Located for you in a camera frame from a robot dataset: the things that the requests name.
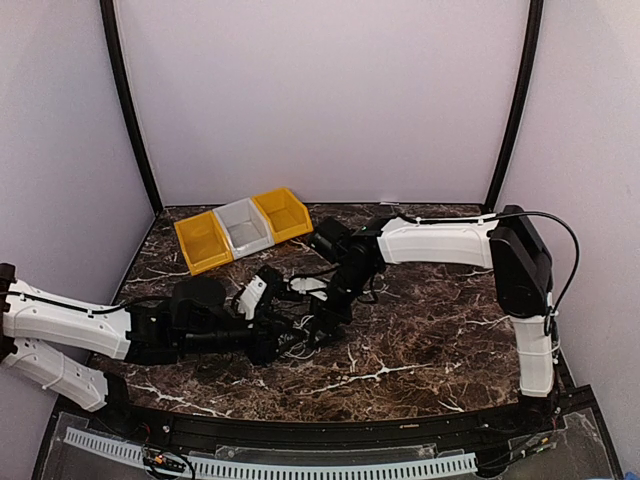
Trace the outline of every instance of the yellow bin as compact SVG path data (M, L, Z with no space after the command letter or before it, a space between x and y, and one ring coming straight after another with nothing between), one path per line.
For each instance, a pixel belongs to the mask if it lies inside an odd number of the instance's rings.
M212 211L175 223L191 275L233 261L227 238Z
M313 231L307 207L288 188L251 197L269 222L276 243Z

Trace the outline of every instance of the white curved wall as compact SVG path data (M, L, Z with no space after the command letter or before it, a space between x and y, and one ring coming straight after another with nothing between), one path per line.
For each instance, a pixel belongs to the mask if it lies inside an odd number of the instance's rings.
M163 201L482 202L528 4L118 2Z
M99 3L0 2L0 65L0 262L39 288L110 302L153 214ZM54 401L0 371L1 479L31 478Z
M583 259L560 307L563 351L590 383L624 469L640 470L640 9L634 0L546 2L501 203L568 221ZM569 237L536 221L566 279Z

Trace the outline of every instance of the cable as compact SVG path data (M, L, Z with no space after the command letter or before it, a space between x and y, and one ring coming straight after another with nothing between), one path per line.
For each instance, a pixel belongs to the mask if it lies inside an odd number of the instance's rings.
M170 299L171 299L171 297L168 297L166 295L149 295L147 297L134 298L130 302L125 302L125 303L117 305L117 306L115 306L113 308L108 308L106 310L93 310L93 313L99 313L99 314L102 314L102 315L106 315L107 313L117 312L118 310L122 310L123 308L129 308L129 307L132 307L134 305L138 305L139 303L161 302L161 301L170 300Z
M148 445L150 445L150 444L145 443L145 445L143 446L143 449L147 449L148 450ZM155 457L156 458L162 457L162 456L166 455L167 453L170 454L170 455L173 455L174 457L176 457L178 459L180 459L180 461L185 464L185 467L189 468L189 472L191 473L191 480L196 480L196 469L195 469L195 467L187 459L187 457L185 457L181 453L173 452L173 451L167 450L167 449L160 449L159 452L155 454ZM161 472L159 472L157 470L158 467L156 467L156 465L153 462L150 462L149 465L144 465L144 466L145 467L149 467L149 469L151 470L151 476L153 476L156 479L160 479L160 480L173 480L173 479L176 479L176 478L180 478L182 476L182 473L184 473L184 471L183 472L176 472L177 475L167 475L165 473L161 473Z
M327 273L335 272L338 268L340 268L340 265L333 266L326 270L320 270L319 272L315 273L296 273L287 281L287 283L291 284L291 282L296 278L321 277L322 275L326 275Z
M358 302L363 303L365 305L375 305L376 303L378 303L378 301L380 300L378 298L378 294L376 293L376 291L373 288L373 280L375 279L375 274L371 275L371 278L369 278L369 292L371 295L371 299L369 300L362 300L362 298L358 297Z
M542 428L544 427L544 420L540 423L540 426L536 429L536 431L534 433L532 433L530 436L528 436L525 440L523 440L522 442L520 442L517 446L513 447L512 449L510 449L507 453L503 453L502 455L494 458L493 460L490 460L488 462L482 463L480 465L478 465L478 468L497 468L497 467L491 467L491 465L493 465L496 462L499 462L500 460L502 460L503 458L507 458L510 457L512 453L521 450L522 447L524 447L527 443L529 443L531 440L533 440L541 431Z
M116 305L115 307L112 307L112 308L92 310L92 309L85 308L85 307L79 307L77 305L71 305L69 303L58 302L57 300L52 300L50 298L38 297L37 295L31 295L30 293L16 292L16 291L13 291L13 290L9 291L9 292L0 293L0 296L2 296L2 295L12 295L12 296L15 296L15 297L22 297L23 296L24 298L27 298L29 300L34 300L36 302L46 303L48 305L54 305L56 307L66 308L67 310L74 310L76 312L87 313L89 315L94 315L94 314L107 315L109 313L117 312L118 310L122 310L124 308L132 307L133 305L137 305L139 303L157 302L157 301L164 301L164 300L169 300L170 299L170 297L167 297L166 295L149 295L149 296L146 296L146 297L135 298L135 299L133 299L133 300L131 300L129 302L125 302L125 303L122 303L120 305Z
M575 247L575 259L573 262L573 268L571 269L571 273L569 274L569 278L567 278L567 281L564 284L564 287L562 287L562 290L560 291L560 295L558 295L558 300L556 300L553 308L548 314L549 317L553 317L558 311L558 307L560 306L562 299L564 298L567 291L569 290L569 287L571 286L571 283L573 282L573 279L576 276L576 272L578 271L578 265L580 264L580 242L578 241L578 236L576 235L576 233L573 231L573 229L569 226L567 222L565 222L559 217L556 217L551 213L538 212L538 211L516 212L516 213L507 213L507 214L499 213L496 218L498 220L502 220L502 219L508 219L508 218L517 218L517 217L543 217L543 218L548 218L550 220L553 220L554 222L562 225L564 229L567 232L569 232L569 235L571 235L571 239L573 240L573 245Z
M400 218L403 220L414 223L417 225L435 225L439 223L477 223L481 218L412 218L408 217L405 214L398 214ZM573 268L571 269L571 273L569 274L569 278L567 278L564 287L560 291L560 295L558 295L558 299L554 303L553 307L549 309L546 316L545 322L545 334L550 335L551 330L553 329L553 325L555 324L554 317L558 312L558 308L560 307L560 303L564 299L569 287L573 283L573 280L578 271L578 266L580 264L580 242L578 241L578 236L573 231L573 229L569 226L567 222L562 220L560 217L557 217L551 213L547 212L539 212L539 211L528 211L528 212L515 212L515 213L498 213L494 217L483 217L485 221L495 221L495 220L506 220L509 218L517 218L517 217L542 217L553 220L556 223L559 223L564 229L571 235L571 239L573 240L573 245L575 248L575 260L573 262Z

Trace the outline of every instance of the black pole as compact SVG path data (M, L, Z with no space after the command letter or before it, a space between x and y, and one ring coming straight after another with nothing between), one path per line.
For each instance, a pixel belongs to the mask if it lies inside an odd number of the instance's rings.
M518 128L520 127L520 120L522 119L522 112L524 111L524 104L527 99L527 91L529 90L531 72L533 71L533 60L536 56L543 4L544 0L531 0L529 5L529 18L527 20L527 31L524 36L524 47L522 48L522 58L520 59L520 70L518 71L516 90L513 94L511 111L509 112L507 128L504 132L504 138L502 139L502 146L500 147L496 168L493 172L487 198L482 206L482 210L485 213L492 212L494 208L496 208L500 190L502 189L502 184L504 183L504 178L509 168L513 147L518 136Z
M100 10L102 11L104 34L107 40L107 48L109 49L113 79L116 82L118 97L120 98L122 116L127 126L127 132L129 132L129 140L131 141L131 147L136 157L136 163L140 170L144 188L147 191L151 207L157 215L162 212L162 200L160 200L158 186L153 178L149 157L147 157L147 151L144 148L142 134L140 133L140 126L138 125L138 117L133 107L133 99L131 97L131 90L129 89L129 81L127 80L127 71L124 66L124 58L122 57L122 46L120 45L120 37L118 36L118 24L116 22L113 0L100 0Z

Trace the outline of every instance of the brown marble surface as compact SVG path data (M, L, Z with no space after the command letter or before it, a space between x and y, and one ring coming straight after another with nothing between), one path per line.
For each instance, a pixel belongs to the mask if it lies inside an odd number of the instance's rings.
M143 245L119 300L170 294L188 278L173 222L211 207L165 210ZM402 210L475 215L473 206L310 205L314 224L333 215L350 227ZM268 263L285 277L328 264L294 239L205 273L228 298ZM95 355L141 406L247 420L363 421L478 410L516 401L513 329L495 300L491 271L444 264L390 265L376 277L377 305L354 304L346 337L317 352L295 351L269 367L242 354L187 357L142 367ZM305 306L288 310L301 318Z

